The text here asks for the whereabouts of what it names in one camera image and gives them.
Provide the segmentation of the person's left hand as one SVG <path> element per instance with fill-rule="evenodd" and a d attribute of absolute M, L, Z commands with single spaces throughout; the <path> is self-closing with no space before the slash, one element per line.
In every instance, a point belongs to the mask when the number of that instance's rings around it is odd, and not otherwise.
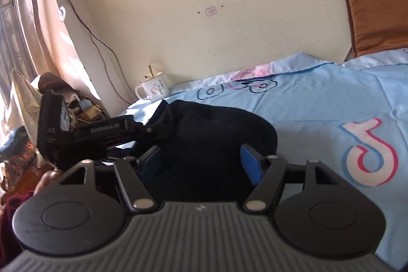
<path fill-rule="evenodd" d="M 37 193 L 47 187 L 47 185 L 49 185 L 51 182 L 55 181 L 59 176 L 61 176 L 61 174 L 62 172 L 59 169 L 45 172 L 37 183 L 33 195 L 37 195 Z"/>

